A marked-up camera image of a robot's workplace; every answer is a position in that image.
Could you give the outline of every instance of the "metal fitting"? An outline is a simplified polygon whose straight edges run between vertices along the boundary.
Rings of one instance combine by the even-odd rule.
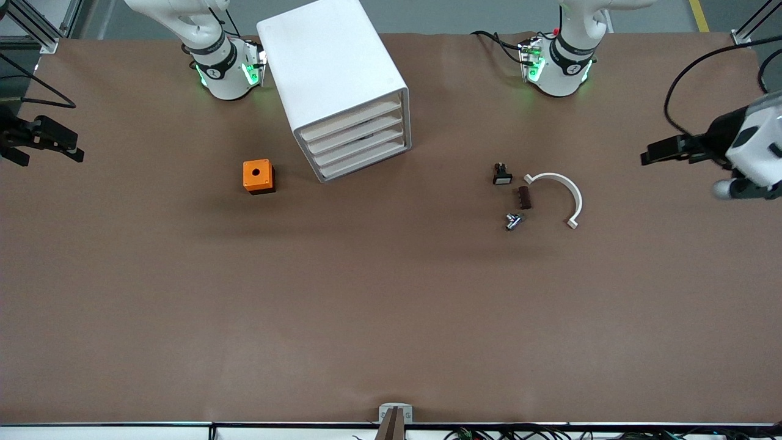
[[[513,229],[516,229],[516,226],[518,226],[519,223],[525,220],[523,215],[516,215],[516,214],[508,214],[505,216],[505,218],[508,220],[508,224],[505,225],[505,229],[507,231],[512,231]]]

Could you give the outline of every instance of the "black connector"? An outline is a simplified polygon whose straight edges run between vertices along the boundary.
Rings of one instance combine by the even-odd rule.
[[[494,164],[494,179],[492,179],[492,183],[494,185],[510,185],[511,182],[513,182],[513,174],[505,169],[505,164],[502,162]]]

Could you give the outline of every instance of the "white plastic drawer unit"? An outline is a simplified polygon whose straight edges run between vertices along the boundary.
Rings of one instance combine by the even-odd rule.
[[[411,148],[407,85],[358,0],[258,23],[293,136],[321,182]]]

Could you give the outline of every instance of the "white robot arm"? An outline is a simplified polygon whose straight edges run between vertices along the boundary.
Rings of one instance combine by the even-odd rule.
[[[557,0],[561,23],[554,37],[534,38],[519,48],[526,81],[551,96],[574,93],[587,79],[592,56],[608,26],[603,9],[640,9],[657,0]]]
[[[125,0],[137,13],[174,32],[195,60],[201,82],[219,99],[239,99],[260,85],[265,53],[251,41],[225,34],[214,11],[229,0]]]
[[[702,135],[650,144],[640,160],[712,160],[732,173],[714,184],[718,199],[776,199],[782,196],[782,91],[716,118]]]

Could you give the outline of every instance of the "white bracket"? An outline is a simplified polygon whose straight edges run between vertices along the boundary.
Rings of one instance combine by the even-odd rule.
[[[575,183],[573,183],[572,180],[568,179],[564,175],[557,174],[557,173],[543,173],[538,174],[535,177],[532,177],[531,175],[524,176],[524,180],[527,181],[527,183],[531,184],[532,182],[535,182],[537,179],[551,179],[556,180],[557,182],[560,182],[562,185],[567,186],[568,189],[570,189],[570,193],[573,195],[573,198],[576,199],[576,212],[568,219],[568,226],[575,229],[578,227],[578,222],[576,222],[576,217],[581,214],[581,208],[583,207],[583,198],[581,197],[581,191],[579,190],[579,187],[576,186]]]
[[[57,46],[59,46],[59,38],[54,39],[53,45],[41,46],[41,51],[39,53],[41,55],[52,55],[53,53],[57,53]]]
[[[383,417],[386,416],[386,411],[393,409],[394,406],[398,406],[402,414],[404,415],[404,424],[413,423],[413,406],[407,403],[390,402],[383,403],[378,409],[378,423],[383,422]]]

